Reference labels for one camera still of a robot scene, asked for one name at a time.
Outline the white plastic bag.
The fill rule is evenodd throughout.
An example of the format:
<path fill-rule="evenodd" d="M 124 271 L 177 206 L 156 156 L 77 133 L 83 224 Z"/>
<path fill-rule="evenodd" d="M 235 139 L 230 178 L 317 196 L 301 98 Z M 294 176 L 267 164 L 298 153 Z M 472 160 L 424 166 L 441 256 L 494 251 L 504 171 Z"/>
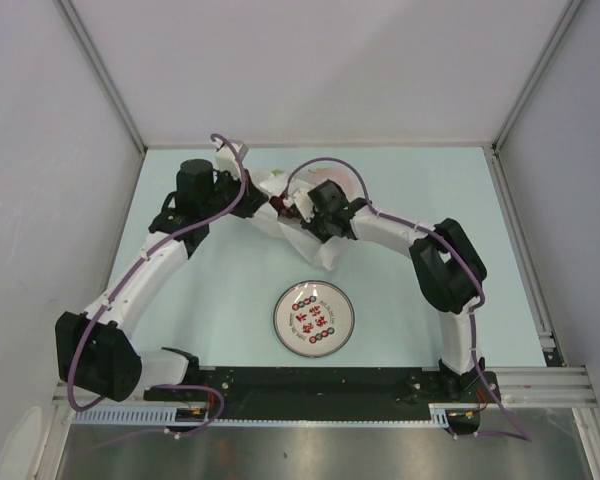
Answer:
<path fill-rule="evenodd" d="M 275 199 L 282 196 L 288 177 L 289 174 L 282 170 L 251 174 L 253 184 L 268 195 L 269 202 L 261 206 L 247 221 L 271 237 L 288 241 L 311 265 L 331 271 L 335 268 L 338 257 L 347 250 L 350 241 L 332 237 L 322 242 L 302 226 L 301 222 L 305 218 L 289 209 L 286 200 Z M 294 196 L 298 189 L 307 193 L 326 180 L 333 180 L 339 185 L 348 200 L 362 194 L 353 175 L 344 168 L 310 168 L 300 172 L 292 179 L 289 193 Z"/>

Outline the dark red fake fruit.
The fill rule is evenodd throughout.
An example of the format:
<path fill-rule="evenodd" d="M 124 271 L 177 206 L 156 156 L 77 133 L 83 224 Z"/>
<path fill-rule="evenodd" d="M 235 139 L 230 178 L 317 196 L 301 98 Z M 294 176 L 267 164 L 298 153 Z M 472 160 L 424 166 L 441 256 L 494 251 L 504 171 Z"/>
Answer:
<path fill-rule="evenodd" d="M 296 206 L 291 203 L 289 206 L 285 204 L 287 200 L 284 196 L 272 196 L 269 198 L 269 204 L 276 211 L 279 218 L 284 219 L 301 219 L 302 216 L 297 210 Z"/>

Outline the round printed plate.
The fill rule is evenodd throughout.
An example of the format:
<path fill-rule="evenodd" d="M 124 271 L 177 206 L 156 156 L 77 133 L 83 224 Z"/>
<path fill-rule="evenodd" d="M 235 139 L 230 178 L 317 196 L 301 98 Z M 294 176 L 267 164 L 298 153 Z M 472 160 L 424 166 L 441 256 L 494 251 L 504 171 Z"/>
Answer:
<path fill-rule="evenodd" d="M 341 350 L 355 328 L 349 297 L 325 281 L 305 281 L 288 288 L 273 309 L 280 342 L 305 358 L 322 358 Z"/>

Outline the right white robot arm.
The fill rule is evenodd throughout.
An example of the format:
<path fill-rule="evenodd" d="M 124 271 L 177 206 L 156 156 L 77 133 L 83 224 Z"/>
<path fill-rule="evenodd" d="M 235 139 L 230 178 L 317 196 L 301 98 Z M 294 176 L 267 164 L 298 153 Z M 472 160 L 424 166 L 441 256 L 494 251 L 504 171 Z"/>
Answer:
<path fill-rule="evenodd" d="M 288 203 L 302 228 L 321 242 L 366 241 L 411 260 L 422 295 L 440 316 L 442 391 L 453 401 L 473 394 L 484 369 L 475 313 L 486 303 L 487 271 L 461 225 L 447 218 L 427 226 L 384 213 L 367 198 L 348 199 L 332 180 L 294 190 Z"/>

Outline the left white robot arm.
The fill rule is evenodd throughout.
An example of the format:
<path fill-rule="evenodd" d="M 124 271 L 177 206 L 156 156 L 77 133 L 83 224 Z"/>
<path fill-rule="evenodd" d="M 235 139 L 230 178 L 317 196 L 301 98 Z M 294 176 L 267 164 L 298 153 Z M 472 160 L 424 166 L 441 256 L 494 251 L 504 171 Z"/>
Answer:
<path fill-rule="evenodd" d="M 251 184 L 240 157 L 181 164 L 175 190 L 165 197 L 126 272 L 81 312 L 65 312 L 56 321 L 59 377 L 74 410 L 82 408 L 76 388 L 117 402 L 137 389 L 166 387 L 182 400 L 199 392 L 201 376 L 190 368 L 191 354 L 166 347 L 139 353 L 131 338 L 145 310 L 193 256 L 211 223 L 227 214 L 252 214 L 267 200 Z"/>

